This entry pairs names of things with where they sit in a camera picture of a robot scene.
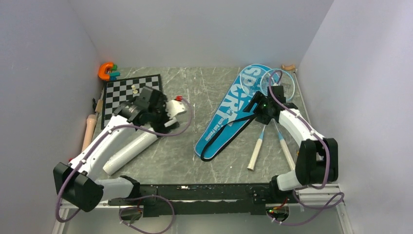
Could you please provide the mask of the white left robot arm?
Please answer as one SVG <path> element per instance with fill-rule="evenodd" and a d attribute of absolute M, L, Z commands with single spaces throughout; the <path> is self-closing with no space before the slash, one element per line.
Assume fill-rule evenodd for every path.
<path fill-rule="evenodd" d="M 138 96 L 121 102 L 104 130 L 82 153 L 54 167 L 56 206 L 59 208 L 62 200 L 66 200 L 89 212 L 102 200 L 113 198 L 135 204 L 140 198 L 138 181 L 125 175 L 100 180 L 100 171 L 134 131 L 139 129 L 155 138 L 171 136 L 171 131 L 179 126 L 176 116 L 186 110 L 180 97 L 168 100 L 163 92 L 148 86 Z"/>

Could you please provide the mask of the white shuttlecock tube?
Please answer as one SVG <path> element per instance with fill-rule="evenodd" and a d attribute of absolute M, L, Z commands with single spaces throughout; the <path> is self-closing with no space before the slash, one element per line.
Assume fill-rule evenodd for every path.
<path fill-rule="evenodd" d="M 157 135 L 143 132 L 114 154 L 103 166 L 103 171 L 108 175 L 113 175 L 128 162 L 138 156 L 141 152 L 151 146 L 158 139 Z"/>

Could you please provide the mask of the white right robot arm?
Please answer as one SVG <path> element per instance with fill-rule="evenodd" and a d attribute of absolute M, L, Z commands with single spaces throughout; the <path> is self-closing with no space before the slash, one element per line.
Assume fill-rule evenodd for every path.
<path fill-rule="evenodd" d="M 269 198 L 281 202 L 287 191 L 312 186 L 322 189 L 338 179 L 338 143 L 318 133 L 301 115 L 295 104 L 287 102 L 283 86 L 269 86 L 267 95 L 257 91 L 243 112 L 252 112 L 255 120 L 267 125 L 275 120 L 299 146 L 295 168 L 275 176 L 268 189 Z"/>

